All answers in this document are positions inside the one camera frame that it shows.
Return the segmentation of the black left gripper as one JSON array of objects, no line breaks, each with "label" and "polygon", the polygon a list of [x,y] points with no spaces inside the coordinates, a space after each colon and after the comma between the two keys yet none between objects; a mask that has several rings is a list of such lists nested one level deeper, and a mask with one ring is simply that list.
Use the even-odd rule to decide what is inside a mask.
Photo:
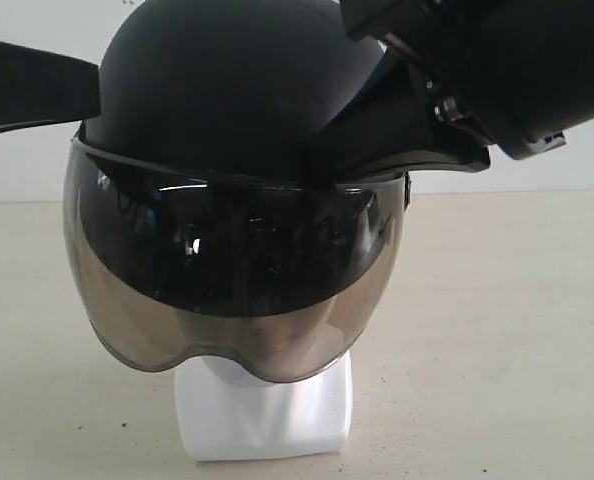
[{"label": "black left gripper", "polygon": [[[565,143],[594,119],[594,1],[343,1],[347,35],[416,62],[460,113],[515,160]],[[305,55],[321,103],[304,148],[310,181],[386,173],[479,173],[475,134],[439,118],[425,72],[376,42]]]}]

